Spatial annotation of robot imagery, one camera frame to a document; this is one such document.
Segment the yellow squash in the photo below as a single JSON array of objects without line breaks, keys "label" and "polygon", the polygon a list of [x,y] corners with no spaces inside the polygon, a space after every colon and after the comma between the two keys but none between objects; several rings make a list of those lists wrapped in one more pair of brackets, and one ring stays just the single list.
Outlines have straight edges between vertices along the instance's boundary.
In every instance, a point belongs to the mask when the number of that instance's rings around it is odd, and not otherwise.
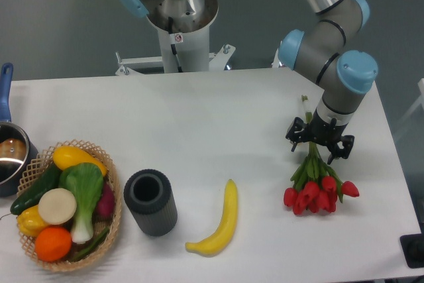
[{"label": "yellow squash", "polygon": [[107,168],[100,160],[92,157],[88,152],[78,147],[61,146],[56,148],[53,153],[53,162],[61,170],[81,164],[82,162],[90,162],[100,168],[103,177],[107,174]]},{"label": "yellow squash", "polygon": [[37,237],[49,226],[38,214],[38,205],[24,210],[18,217],[19,231],[28,237]]}]

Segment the woven basket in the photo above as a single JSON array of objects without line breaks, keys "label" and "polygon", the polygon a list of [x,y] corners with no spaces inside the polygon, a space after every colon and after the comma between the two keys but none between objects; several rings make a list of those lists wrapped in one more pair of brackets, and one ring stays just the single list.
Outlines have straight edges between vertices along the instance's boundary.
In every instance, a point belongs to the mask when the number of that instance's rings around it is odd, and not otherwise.
[{"label": "woven basket", "polygon": [[107,234],[103,243],[101,243],[91,254],[77,262],[69,262],[68,260],[87,245],[73,244],[71,251],[65,258],[56,262],[44,262],[38,259],[37,254],[34,251],[35,238],[27,237],[23,233],[19,232],[21,237],[20,242],[22,243],[22,249],[24,249],[25,254],[29,256],[30,259],[33,260],[38,266],[52,272],[69,272],[77,270],[86,267],[101,258],[109,250],[113,244],[113,241],[116,239],[122,210],[122,195],[115,165],[113,164],[109,155],[103,149],[85,141],[72,140],[70,142],[59,142],[56,146],[51,146],[48,150],[43,150],[40,154],[38,154],[37,157],[27,166],[26,171],[23,173],[20,185],[18,187],[18,196],[20,196],[29,186],[31,186],[32,183],[43,173],[43,171],[45,171],[47,166],[52,162],[52,155],[55,149],[64,145],[74,146],[85,150],[90,155],[100,160],[107,167],[108,173],[105,177],[105,180],[107,180],[107,183],[110,185],[115,195],[115,211],[113,213],[113,217],[109,220],[104,220],[101,218],[93,219],[94,237],[102,232],[102,230],[104,230],[106,227],[110,228],[109,233]]}]

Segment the banana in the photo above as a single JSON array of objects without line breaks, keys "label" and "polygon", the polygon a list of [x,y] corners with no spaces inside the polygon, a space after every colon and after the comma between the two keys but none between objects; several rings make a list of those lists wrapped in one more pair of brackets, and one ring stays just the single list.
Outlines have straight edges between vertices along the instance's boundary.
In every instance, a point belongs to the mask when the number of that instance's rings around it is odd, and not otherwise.
[{"label": "banana", "polygon": [[233,238],[237,226],[237,213],[237,186],[230,179],[225,186],[223,215],[217,230],[200,242],[187,242],[185,249],[188,252],[198,253],[203,256],[214,256],[220,253]]}]

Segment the bok choy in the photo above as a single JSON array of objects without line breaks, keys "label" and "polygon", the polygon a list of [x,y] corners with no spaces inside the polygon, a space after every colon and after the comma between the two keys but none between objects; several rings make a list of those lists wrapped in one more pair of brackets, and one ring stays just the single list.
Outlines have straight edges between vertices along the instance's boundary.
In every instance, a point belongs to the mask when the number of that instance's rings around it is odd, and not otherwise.
[{"label": "bok choy", "polygon": [[93,237],[92,216],[103,188],[103,175],[97,165],[84,162],[65,169],[60,175],[59,187],[72,192],[77,201],[71,236],[77,244]]}]

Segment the tulip bouquet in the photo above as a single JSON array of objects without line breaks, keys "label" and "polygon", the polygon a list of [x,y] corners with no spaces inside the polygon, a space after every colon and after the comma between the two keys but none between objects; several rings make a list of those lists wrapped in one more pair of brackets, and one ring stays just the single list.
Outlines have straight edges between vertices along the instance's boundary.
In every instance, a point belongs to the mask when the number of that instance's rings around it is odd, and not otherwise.
[{"label": "tulip bouquet", "polygon": [[[302,95],[307,123],[312,112],[307,107],[308,98]],[[352,182],[342,182],[336,172],[327,165],[319,154],[317,145],[309,142],[309,154],[290,178],[293,187],[284,192],[284,205],[292,207],[295,215],[306,209],[317,213],[320,209],[329,213],[336,211],[337,200],[343,202],[343,195],[358,197],[358,188]]]}]

